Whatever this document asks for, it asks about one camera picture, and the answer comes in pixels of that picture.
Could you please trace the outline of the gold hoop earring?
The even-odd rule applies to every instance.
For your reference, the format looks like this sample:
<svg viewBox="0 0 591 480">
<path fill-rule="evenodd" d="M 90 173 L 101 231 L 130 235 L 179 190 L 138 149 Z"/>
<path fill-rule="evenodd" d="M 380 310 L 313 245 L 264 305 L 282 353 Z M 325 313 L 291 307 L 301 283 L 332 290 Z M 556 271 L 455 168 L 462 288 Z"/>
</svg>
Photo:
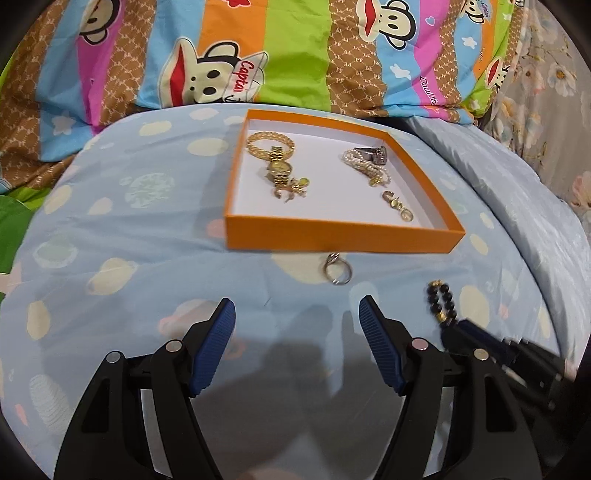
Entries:
<svg viewBox="0 0 591 480">
<path fill-rule="evenodd" d="M 273 189 L 273 195 L 284 202 L 294 200 L 294 197 L 296 197 L 293 188 L 288 184 L 276 186 L 276 188 Z"/>
</svg>

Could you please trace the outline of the small gold earring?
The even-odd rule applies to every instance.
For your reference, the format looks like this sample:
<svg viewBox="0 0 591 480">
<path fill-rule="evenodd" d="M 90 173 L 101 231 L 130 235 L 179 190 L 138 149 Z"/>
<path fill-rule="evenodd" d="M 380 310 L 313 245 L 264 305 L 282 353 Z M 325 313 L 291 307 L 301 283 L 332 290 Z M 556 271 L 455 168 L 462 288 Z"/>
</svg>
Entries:
<svg viewBox="0 0 591 480">
<path fill-rule="evenodd" d="M 397 196 L 393 191 L 384 191 L 382 194 L 383 199 L 390 205 L 393 209 L 400 209 L 401 208 L 401 200 L 400 197 Z"/>
</svg>

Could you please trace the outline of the orange shallow box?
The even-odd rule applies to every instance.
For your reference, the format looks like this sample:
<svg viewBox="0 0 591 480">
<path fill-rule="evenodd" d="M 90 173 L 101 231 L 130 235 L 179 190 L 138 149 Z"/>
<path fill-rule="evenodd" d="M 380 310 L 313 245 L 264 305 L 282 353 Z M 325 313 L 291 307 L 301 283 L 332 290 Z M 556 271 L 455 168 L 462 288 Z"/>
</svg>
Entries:
<svg viewBox="0 0 591 480">
<path fill-rule="evenodd" d="M 284 202 L 273 195 L 267 167 L 246 149 L 250 135 L 272 131 L 294 140 L 294 177 L 308 179 L 304 196 Z M 294 252 L 443 253 L 466 231 L 456 214 L 396 138 L 396 131 L 337 116 L 295 110 L 250 109 L 228 180 L 226 245 L 235 250 Z M 388 151 L 389 184 L 370 186 L 346 165 L 355 147 Z M 383 199 L 393 191 L 401 208 Z"/>
</svg>

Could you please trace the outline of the silver wristwatch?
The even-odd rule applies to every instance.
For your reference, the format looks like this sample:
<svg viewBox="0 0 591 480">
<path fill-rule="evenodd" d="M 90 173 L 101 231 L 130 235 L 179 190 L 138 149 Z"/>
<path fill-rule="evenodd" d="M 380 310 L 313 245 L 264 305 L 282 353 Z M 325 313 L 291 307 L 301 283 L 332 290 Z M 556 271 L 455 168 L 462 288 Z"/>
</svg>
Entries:
<svg viewBox="0 0 591 480">
<path fill-rule="evenodd" d="M 377 166 L 385 166 L 388 162 L 388 151 L 381 147 L 355 147 L 353 149 L 363 160 L 369 161 Z"/>
</svg>

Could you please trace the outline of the colourful monkey print quilt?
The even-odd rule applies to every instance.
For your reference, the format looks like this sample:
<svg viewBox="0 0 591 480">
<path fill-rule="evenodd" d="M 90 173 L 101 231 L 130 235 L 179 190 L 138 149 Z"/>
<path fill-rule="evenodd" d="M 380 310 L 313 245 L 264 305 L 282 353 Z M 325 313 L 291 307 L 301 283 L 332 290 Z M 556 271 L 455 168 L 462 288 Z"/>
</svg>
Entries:
<svg viewBox="0 0 591 480">
<path fill-rule="evenodd" d="M 142 110 L 263 103 L 356 118 L 481 117 L 520 1 L 53 1 L 1 78 L 1 190 L 51 187 Z"/>
</svg>

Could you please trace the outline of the gold wristwatch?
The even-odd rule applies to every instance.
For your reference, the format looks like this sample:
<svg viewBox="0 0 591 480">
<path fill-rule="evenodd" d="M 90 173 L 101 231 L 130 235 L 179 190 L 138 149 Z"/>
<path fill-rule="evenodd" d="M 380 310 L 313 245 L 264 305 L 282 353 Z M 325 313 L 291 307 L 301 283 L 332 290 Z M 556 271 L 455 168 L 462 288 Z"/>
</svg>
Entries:
<svg viewBox="0 0 591 480">
<path fill-rule="evenodd" d="M 272 180 L 276 187 L 286 186 L 291 172 L 293 172 L 293 167 L 287 161 L 287 153 L 279 146 L 271 147 L 267 163 L 267 178 Z"/>
</svg>

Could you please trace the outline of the light blue planet blanket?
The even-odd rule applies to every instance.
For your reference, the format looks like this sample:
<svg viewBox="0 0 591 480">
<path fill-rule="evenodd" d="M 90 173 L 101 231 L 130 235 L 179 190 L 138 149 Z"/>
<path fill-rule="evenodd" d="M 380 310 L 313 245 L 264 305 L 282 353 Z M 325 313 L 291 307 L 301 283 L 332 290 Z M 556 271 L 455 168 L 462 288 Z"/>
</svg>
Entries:
<svg viewBox="0 0 591 480">
<path fill-rule="evenodd" d="M 245 114 L 182 107 L 119 121 L 83 147 L 34 216 L 1 306 L 1 405 L 45 474 L 108 352 L 151 353 L 225 297 L 235 333 L 194 407 L 228 479 L 373 476 L 401 399 L 363 337 L 363 296 L 438 342 L 425 289 L 442 279 L 463 317 L 580 362 L 588 240 L 513 152 L 440 121 L 394 131 L 465 237 L 446 255 L 349 253 L 352 280 L 335 286 L 322 253 L 226 248 L 225 189 Z"/>
</svg>

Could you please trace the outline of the floral grey sheet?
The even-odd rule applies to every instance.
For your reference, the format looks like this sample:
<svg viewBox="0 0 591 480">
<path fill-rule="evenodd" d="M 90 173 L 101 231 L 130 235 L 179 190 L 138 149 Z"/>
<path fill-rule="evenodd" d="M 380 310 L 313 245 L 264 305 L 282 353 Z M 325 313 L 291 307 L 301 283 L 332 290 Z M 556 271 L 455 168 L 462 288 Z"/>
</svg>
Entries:
<svg viewBox="0 0 591 480">
<path fill-rule="evenodd" d="M 557 196 L 590 208 L 590 70 L 539 1 L 526 3 L 518 56 L 483 130 Z"/>
</svg>

